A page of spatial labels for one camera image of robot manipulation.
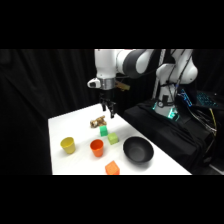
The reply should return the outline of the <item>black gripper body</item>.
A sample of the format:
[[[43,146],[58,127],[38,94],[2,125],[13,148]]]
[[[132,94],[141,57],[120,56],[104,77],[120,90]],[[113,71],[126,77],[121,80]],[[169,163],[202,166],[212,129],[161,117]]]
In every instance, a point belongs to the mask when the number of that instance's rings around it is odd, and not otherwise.
[[[99,92],[99,102],[101,104],[109,104],[114,102],[114,90],[101,90]]]

